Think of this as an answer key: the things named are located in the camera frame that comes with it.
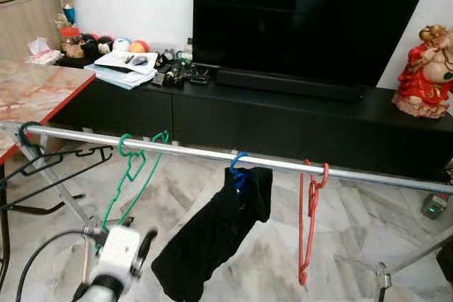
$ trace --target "cabinet door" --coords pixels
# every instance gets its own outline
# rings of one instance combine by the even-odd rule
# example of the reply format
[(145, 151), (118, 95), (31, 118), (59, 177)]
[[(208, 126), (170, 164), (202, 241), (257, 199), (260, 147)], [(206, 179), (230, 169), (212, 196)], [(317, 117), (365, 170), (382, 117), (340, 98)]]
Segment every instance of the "cabinet door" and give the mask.
[(311, 115), (175, 96), (175, 138), (183, 144), (216, 146), (281, 157), (301, 158)]
[(312, 116), (296, 111), (248, 105), (242, 115), (238, 150), (301, 159)]
[(183, 144), (235, 147), (243, 104), (221, 100), (173, 97), (175, 139)]
[(173, 134), (171, 96), (140, 89), (127, 91), (95, 80), (55, 117), (53, 122), (116, 134), (152, 137)]
[(336, 117), (317, 117), (304, 152), (313, 161), (356, 170), (443, 181), (451, 134)]

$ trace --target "blue hanger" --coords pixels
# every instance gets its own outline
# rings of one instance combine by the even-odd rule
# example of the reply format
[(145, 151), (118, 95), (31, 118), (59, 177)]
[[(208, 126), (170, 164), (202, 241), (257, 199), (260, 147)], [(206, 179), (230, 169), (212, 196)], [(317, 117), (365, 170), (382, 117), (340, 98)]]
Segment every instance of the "blue hanger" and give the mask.
[(237, 155), (234, 160), (231, 161), (231, 164), (229, 166), (229, 172), (233, 175), (234, 179), (234, 186), (236, 187), (236, 190), (238, 194), (241, 194), (241, 189), (243, 189), (243, 185), (246, 182), (246, 175), (239, 172), (237, 169), (234, 167), (236, 166), (236, 163), (240, 159), (240, 157), (247, 157), (248, 153), (246, 152), (241, 152), (239, 155)]

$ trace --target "statue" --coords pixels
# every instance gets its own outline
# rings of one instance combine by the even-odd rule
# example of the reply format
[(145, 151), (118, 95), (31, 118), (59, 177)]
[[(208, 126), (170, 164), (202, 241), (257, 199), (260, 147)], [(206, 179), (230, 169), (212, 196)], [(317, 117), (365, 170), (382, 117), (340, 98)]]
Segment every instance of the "statue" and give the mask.
[(423, 44), (409, 52), (392, 103), (415, 117), (441, 118), (453, 92), (453, 30), (431, 25), (419, 33)]

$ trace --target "tissue box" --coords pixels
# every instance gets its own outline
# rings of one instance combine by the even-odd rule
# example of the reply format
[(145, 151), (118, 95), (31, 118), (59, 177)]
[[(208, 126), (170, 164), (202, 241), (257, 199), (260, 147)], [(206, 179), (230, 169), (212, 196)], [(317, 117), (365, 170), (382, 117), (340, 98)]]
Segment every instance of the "tissue box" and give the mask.
[(53, 65), (63, 54), (58, 50), (44, 50), (26, 59), (26, 63), (39, 65)]

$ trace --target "black wire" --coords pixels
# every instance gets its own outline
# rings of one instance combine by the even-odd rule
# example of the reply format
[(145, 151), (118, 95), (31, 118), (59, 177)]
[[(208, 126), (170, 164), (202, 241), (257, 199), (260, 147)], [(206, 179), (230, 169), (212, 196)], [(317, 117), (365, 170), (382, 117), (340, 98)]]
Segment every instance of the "black wire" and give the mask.
[(27, 264), (25, 265), (25, 267), (23, 268), (23, 271), (22, 271), (21, 280), (19, 281), (19, 286), (17, 287), (16, 302), (21, 302), (22, 289), (23, 289), (23, 284), (25, 282), (25, 277), (27, 276), (28, 270), (30, 269), (33, 261), (39, 255), (39, 253), (42, 251), (42, 249), (47, 247), (52, 241), (54, 241), (54, 240), (56, 240), (56, 239), (58, 239), (58, 238), (60, 238), (62, 236), (69, 235), (69, 234), (72, 234), (72, 233), (78, 233), (80, 235), (86, 235), (83, 230), (68, 230), (68, 231), (64, 231), (64, 232), (59, 233), (59, 234), (53, 236), (52, 238), (46, 240), (44, 242), (44, 244), (42, 244), (35, 251), (35, 253), (33, 255), (31, 255), (30, 259), (28, 260)]

